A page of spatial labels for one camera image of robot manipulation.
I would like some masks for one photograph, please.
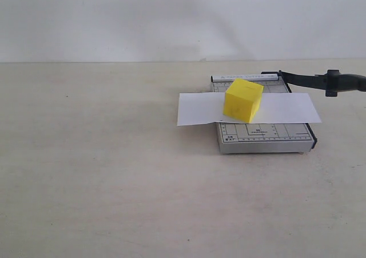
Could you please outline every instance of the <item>white wall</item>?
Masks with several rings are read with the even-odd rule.
[[[366,0],[0,0],[0,62],[366,57]]]

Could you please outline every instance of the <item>paper cutter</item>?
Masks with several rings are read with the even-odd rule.
[[[225,92],[236,78],[264,85],[264,93],[291,92],[278,74],[212,76],[214,92]],[[309,124],[228,124],[216,123],[220,152],[230,153],[305,153],[317,143]]]

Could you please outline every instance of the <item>yellow cube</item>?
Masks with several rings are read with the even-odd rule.
[[[225,92],[224,115],[250,123],[256,115],[263,86],[244,79],[235,79]]]

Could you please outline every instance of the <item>paper sheet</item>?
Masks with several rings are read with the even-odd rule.
[[[181,93],[178,126],[230,122],[245,124],[223,115],[225,92]],[[251,124],[315,123],[321,119],[307,93],[263,93]]]

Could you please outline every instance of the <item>white table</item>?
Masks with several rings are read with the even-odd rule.
[[[1,257],[363,257],[366,93],[309,92],[308,154],[220,155],[176,127],[212,74],[366,61],[0,65]]]

